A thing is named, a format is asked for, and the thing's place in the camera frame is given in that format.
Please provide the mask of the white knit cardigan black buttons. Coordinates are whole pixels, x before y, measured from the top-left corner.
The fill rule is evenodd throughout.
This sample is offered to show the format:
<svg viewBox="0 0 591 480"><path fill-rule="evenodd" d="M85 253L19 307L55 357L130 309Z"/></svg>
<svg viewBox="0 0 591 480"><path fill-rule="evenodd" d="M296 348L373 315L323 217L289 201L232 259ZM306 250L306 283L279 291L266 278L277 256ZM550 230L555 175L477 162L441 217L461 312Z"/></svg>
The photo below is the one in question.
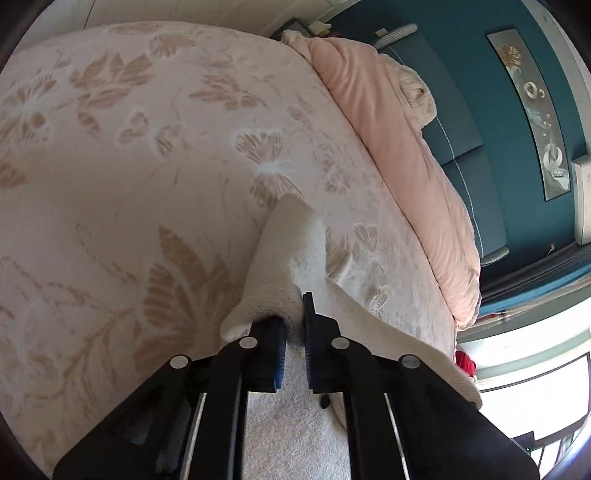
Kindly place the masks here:
<svg viewBox="0 0 591 480"><path fill-rule="evenodd" d="M325 224L303 200L284 196L263 228L238 306L221 326L230 343L257 320L287 323L286 375L274 395L249 395L245 479L348 479L349 449L342 394L328 407L308 388L304 362L304 293L342 333L382 357L425 355L427 364L466 400L480 406L474 382L453 359L455 323L418 240L408 225L394 235L394 261L356 262L329 254Z"/></svg>

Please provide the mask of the red plush toy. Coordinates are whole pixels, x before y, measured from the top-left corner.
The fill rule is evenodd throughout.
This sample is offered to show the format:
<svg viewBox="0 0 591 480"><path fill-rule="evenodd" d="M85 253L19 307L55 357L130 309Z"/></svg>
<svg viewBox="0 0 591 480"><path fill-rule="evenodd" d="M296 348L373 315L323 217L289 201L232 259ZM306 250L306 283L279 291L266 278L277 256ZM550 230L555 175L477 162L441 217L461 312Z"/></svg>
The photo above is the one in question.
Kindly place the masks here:
<svg viewBox="0 0 591 480"><path fill-rule="evenodd" d="M455 352L456 365L463 370L469 377L474 377L477 371L477 365L472 358L463 350Z"/></svg>

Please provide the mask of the window with railing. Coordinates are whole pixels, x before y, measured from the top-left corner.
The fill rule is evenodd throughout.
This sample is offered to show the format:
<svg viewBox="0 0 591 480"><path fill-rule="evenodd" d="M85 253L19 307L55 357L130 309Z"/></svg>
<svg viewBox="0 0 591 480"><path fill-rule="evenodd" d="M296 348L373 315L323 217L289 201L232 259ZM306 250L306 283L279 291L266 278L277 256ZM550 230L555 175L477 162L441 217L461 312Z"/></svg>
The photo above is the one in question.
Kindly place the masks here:
<svg viewBox="0 0 591 480"><path fill-rule="evenodd" d="M520 440L547 476L590 414L590 296L580 292L480 333L459 348L476 364L482 413Z"/></svg>

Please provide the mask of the floral beige bedspread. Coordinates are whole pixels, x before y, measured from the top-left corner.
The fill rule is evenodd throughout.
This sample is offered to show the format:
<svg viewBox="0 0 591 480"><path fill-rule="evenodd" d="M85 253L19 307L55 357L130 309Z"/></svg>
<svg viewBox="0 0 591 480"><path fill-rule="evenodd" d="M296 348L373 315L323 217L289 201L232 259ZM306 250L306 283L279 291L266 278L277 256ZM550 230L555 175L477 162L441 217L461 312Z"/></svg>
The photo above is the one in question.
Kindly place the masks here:
<svg viewBox="0 0 591 480"><path fill-rule="evenodd" d="M172 355L215 353L286 194L329 269L446 355L456 328L363 143L296 51L135 23L15 53L1 74L1 411L44 474Z"/></svg>

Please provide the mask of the teal padded headboard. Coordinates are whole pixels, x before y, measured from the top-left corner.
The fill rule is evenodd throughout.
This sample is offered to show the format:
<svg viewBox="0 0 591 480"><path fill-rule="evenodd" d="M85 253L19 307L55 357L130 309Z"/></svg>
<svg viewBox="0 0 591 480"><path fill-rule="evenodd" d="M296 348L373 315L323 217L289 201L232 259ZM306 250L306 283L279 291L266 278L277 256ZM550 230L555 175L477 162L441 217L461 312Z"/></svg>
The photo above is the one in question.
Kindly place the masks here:
<svg viewBox="0 0 591 480"><path fill-rule="evenodd" d="M437 116L423 137L466 204L481 265L501 260L509 248L498 189L480 131L450 71L415 24L387 33L375 48L415 70L429 87Z"/></svg>

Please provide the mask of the pink duvet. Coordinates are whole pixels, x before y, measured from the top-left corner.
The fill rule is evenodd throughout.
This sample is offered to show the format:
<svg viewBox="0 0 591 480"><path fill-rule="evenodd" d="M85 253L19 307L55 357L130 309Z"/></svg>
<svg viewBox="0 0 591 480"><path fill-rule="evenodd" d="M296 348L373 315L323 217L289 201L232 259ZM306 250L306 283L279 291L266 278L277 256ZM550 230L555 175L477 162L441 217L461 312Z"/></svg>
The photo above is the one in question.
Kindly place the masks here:
<svg viewBox="0 0 591 480"><path fill-rule="evenodd" d="M481 261L460 194L394 93L373 46L284 32L281 41L314 68L366 146L419 238L460 330L479 314Z"/></svg>

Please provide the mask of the beige crumpled cloth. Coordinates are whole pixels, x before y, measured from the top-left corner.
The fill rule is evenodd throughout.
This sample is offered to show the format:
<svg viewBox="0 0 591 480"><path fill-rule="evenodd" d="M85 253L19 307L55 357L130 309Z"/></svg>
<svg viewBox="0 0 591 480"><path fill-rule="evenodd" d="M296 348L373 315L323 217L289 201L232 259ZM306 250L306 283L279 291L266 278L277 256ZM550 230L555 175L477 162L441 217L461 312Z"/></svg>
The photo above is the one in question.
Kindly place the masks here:
<svg viewBox="0 0 591 480"><path fill-rule="evenodd" d="M422 77L409 66L380 54L386 76L416 129L422 130L437 117L436 101Z"/></svg>

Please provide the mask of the white air conditioner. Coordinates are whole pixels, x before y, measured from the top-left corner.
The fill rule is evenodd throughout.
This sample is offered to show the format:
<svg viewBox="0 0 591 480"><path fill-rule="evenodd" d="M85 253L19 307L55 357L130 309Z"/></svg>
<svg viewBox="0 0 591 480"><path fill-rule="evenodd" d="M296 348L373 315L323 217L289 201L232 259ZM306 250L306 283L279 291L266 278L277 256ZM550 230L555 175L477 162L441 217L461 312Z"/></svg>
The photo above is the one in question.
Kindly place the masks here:
<svg viewBox="0 0 591 480"><path fill-rule="evenodd" d="M591 240L591 159L572 161L574 198L574 239L579 245Z"/></svg>

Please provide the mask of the silver framed wall picture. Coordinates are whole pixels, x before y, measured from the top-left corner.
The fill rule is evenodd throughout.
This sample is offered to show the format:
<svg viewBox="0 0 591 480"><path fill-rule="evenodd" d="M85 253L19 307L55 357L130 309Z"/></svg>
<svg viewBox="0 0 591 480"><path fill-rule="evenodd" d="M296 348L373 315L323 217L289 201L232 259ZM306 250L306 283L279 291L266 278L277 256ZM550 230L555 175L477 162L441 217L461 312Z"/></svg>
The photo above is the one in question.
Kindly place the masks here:
<svg viewBox="0 0 591 480"><path fill-rule="evenodd" d="M544 198L553 200L571 190L571 180L559 120L546 82L516 29L490 33L487 39L522 103L538 155Z"/></svg>

